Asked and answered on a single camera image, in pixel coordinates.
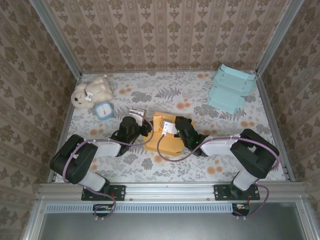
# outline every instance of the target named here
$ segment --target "cable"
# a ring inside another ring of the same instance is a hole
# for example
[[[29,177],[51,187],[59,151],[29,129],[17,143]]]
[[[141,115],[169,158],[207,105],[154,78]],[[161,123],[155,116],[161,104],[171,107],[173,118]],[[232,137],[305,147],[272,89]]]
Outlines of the cable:
[[[166,160],[166,161],[173,162],[173,163],[180,162],[180,161],[183,161],[183,160],[187,159],[187,158],[190,157],[198,148],[200,148],[202,145],[204,145],[204,144],[206,144],[206,143],[213,142],[213,141],[218,141],[218,140],[240,140],[240,141],[243,141],[243,142],[247,142],[247,143],[251,143],[251,144],[258,145],[258,146],[260,146],[260,147],[268,150],[268,151],[275,157],[276,163],[275,163],[275,165],[270,169],[269,172],[275,170],[275,169],[279,166],[279,164],[280,164],[280,159],[279,159],[278,155],[277,155],[271,148],[269,148],[268,146],[266,146],[266,145],[264,145],[264,144],[262,144],[262,143],[260,143],[260,142],[254,141],[254,140],[250,140],[250,139],[246,139],[246,138],[242,138],[242,137],[237,137],[237,136],[211,138],[211,139],[209,139],[209,140],[203,141],[201,144],[199,144],[198,146],[196,146],[196,148],[195,148],[194,150],[192,150],[192,151],[191,151],[188,155],[186,155],[185,157],[180,158],[180,159],[177,159],[177,160],[172,160],[172,159],[168,159],[168,158],[164,157],[164,156],[161,154],[161,152],[160,152],[159,145],[160,145],[160,141],[164,138],[164,136],[165,136],[165,135],[163,134],[163,135],[161,136],[161,138],[159,139],[159,141],[158,141],[158,143],[157,143],[157,145],[156,145],[156,150],[157,150],[157,152],[158,152],[158,154],[159,154],[159,156],[160,156],[161,158],[163,158],[163,159]],[[263,185],[258,184],[257,181],[259,181],[259,180],[260,180],[260,179],[257,179],[257,180],[254,182],[254,184],[255,184],[256,186],[258,186],[258,187],[261,187],[261,188],[266,189],[266,196],[265,196],[262,204],[260,205],[260,207],[259,207],[256,211],[254,211],[253,213],[251,213],[251,214],[249,214],[249,215],[247,215],[247,216],[243,216],[241,213],[239,213],[239,212],[237,212],[237,211],[233,211],[234,213],[242,216],[243,219],[248,218],[248,217],[251,217],[251,216],[255,215],[256,213],[258,213],[258,212],[262,209],[262,207],[265,205],[265,203],[267,202],[267,200],[268,200],[268,197],[269,197],[269,189],[268,189],[266,186],[263,186]]]
[[[114,143],[118,143],[118,144],[123,144],[123,145],[127,145],[127,146],[131,146],[131,147],[139,147],[139,146],[143,146],[147,143],[149,143],[151,141],[151,139],[153,138],[154,134],[155,134],[155,130],[154,130],[154,126],[152,125],[152,123],[143,115],[139,114],[139,113],[136,113],[136,112],[132,112],[132,114],[135,114],[135,115],[138,115],[140,117],[142,117],[151,127],[151,137],[149,138],[148,141],[145,141],[143,143],[139,143],[139,144],[131,144],[131,143],[126,143],[126,142],[121,142],[121,141],[116,141],[116,140],[113,140],[113,139],[90,139],[90,140],[84,140],[83,142],[81,142],[78,146],[76,146],[76,148],[73,150],[73,152],[70,154],[68,160],[66,161],[65,165],[64,165],[64,168],[63,168],[63,171],[62,171],[62,179],[64,181],[65,184],[69,184],[70,182],[66,179],[66,173],[67,173],[67,169],[69,167],[69,164],[70,162],[72,161],[73,157],[75,154],[77,154],[77,152],[79,151],[79,149],[87,144],[87,143],[94,143],[94,142],[99,142],[99,143],[105,143],[105,142],[114,142]],[[113,201],[113,208],[111,209],[111,211],[108,213],[108,215],[106,216],[109,217],[116,209],[116,206],[117,206],[117,202],[115,200],[114,197],[106,194],[106,193],[101,193],[101,192],[98,192],[98,191],[94,191],[93,189],[89,188],[89,187],[86,187],[84,185],[81,185],[79,184],[80,186],[86,188],[88,191],[92,192],[93,194],[96,194],[96,195],[100,195],[100,196],[105,196],[105,197],[108,197],[109,199],[111,199]],[[94,216],[97,217],[97,209],[94,210]]]

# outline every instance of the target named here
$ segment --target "table surface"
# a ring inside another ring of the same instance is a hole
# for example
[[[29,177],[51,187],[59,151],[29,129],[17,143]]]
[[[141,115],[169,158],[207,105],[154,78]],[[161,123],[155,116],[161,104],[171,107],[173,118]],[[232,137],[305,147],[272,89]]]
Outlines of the table surface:
[[[67,138],[78,134],[85,139],[107,139],[119,129],[122,118],[129,115],[130,109],[141,108],[146,109],[149,119],[155,111],[191,118],[201,134],[230,136],[250,128],[274,144],[257,86],[244,97],[243,107],[233,115],[207,104],[215,74],[215,71],[109,74],[109,85],[115,96],[110,101],[114,117],[100,121],[93,108],[75,109]],[[84,74],[82,82],[89,83],[100,75]],[[141,142],[142,136],[135,143]],[[188,150],[184,149],[183,153],[187,154]],[[231,181],[241,167],[237,159],[229,155],[192,155],[185,161],[168,162],[156,152],[144,150],[143,146],[131,147],[121,157],[95,158],[90,166],[112,183]],[[286,180],[281,165],[265,180]],[[61,176],[58,175],[55,181],[62,182]]]

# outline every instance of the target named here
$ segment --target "orange object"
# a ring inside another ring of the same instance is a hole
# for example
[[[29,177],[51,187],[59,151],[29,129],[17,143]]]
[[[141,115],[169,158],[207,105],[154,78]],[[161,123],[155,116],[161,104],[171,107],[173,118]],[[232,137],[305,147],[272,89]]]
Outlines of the orange object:
[[[168,113],[158,112],[156,111],[153,116],[153,129],[154,135],[150,142],[143,145],[144,149],[147,151],[158,152],[157,144],[159,139],[162,136],[162,122],[164,119],[171,120],[173,123],[176,122],[176,116]],[[148,141],[151,136],[151,133],[148,136],[143,137],[144,142]],[[161,140],[159,145],[160,153],[163,155],[170,155],[174,157],[180,156],[182,153],[180,152],[184,149],[184,143],[179,137],[174,137],[174,134],[167,133],[166,136]]]

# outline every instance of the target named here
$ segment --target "teddy bear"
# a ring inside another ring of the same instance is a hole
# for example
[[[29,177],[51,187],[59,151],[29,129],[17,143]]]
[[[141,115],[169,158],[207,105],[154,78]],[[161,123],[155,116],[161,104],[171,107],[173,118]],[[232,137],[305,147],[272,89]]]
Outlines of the teddy bear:
[[[81,109],[90,109],[95,104],[108,102],[114,98],[107,81],[107,75],[99,76],[89,84],[77,85],[71,95],[73,106]]]

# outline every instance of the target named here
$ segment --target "perforated metal strip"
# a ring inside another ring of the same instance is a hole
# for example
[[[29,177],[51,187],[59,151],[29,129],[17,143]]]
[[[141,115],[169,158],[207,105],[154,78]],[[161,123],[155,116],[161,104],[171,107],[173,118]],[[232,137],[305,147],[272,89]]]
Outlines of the perforated metal strip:
[[[47,214],[61,213],[93,213],[93,203],[49,203],[46,207]],[[115,213],[232,213],[231,203],[118,203]]]

